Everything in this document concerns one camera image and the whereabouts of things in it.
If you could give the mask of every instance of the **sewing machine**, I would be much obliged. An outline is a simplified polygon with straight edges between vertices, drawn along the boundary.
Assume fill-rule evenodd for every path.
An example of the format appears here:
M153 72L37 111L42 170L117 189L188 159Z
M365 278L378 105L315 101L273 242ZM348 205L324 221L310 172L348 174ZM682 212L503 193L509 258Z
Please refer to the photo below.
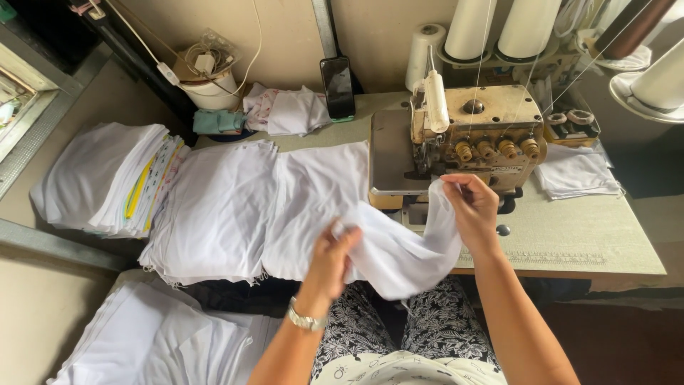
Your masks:
M520 85L444 90L436 82L417 82L405 110L373 115L371 204L401 209L425 201L439 175L472 173L499 194L499 214L512 212L547 154L537 103Z

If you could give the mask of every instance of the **wristwatch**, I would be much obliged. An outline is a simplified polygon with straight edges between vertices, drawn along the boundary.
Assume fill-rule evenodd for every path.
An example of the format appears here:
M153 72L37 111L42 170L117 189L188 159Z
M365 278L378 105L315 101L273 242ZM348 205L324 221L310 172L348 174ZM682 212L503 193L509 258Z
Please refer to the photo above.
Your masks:
M324 316L322 318L300 316L294 309L295 302L297 302L297 299L292 297L292 299L290 299L290 306L287 308L287 317L290 318L292 323L298 327L301 327L302 329L307 329L312 332L323 329L326 326L328 323L328 316Z

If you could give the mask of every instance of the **bucket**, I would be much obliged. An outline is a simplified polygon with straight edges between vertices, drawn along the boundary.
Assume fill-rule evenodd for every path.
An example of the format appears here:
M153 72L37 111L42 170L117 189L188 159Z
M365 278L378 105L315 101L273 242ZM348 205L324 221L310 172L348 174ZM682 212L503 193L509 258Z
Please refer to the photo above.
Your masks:
M237 90L233 72L228 70L228 75L214 79L214 81L221 87L229 90L226 92L216 86L212 82L200 84L198 86L191 86L188 84L181 84L181 88L190 97L197 108L204 108L207 110L230 110L234 108L240 98L236 95L231 95L231 92Z

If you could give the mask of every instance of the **smartphone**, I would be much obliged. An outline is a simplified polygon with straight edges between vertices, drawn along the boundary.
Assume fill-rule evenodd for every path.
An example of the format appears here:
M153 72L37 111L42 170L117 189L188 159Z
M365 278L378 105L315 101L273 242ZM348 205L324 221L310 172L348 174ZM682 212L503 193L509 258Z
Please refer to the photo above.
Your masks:
M328 113L335 123L351 121L356 113L349 58L321 60L321 76L326 89Z

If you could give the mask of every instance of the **patterned pants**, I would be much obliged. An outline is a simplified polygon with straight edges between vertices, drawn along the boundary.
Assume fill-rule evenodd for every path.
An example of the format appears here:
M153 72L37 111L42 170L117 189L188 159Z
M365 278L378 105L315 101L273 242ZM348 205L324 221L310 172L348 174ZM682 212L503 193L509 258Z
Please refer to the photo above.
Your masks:
M354 282L330 307L311 376L317 378L323 365L336 358L396 350L360 282ZM409 298L402 350L431 360L470 358L499 366L458 278L452 275Z

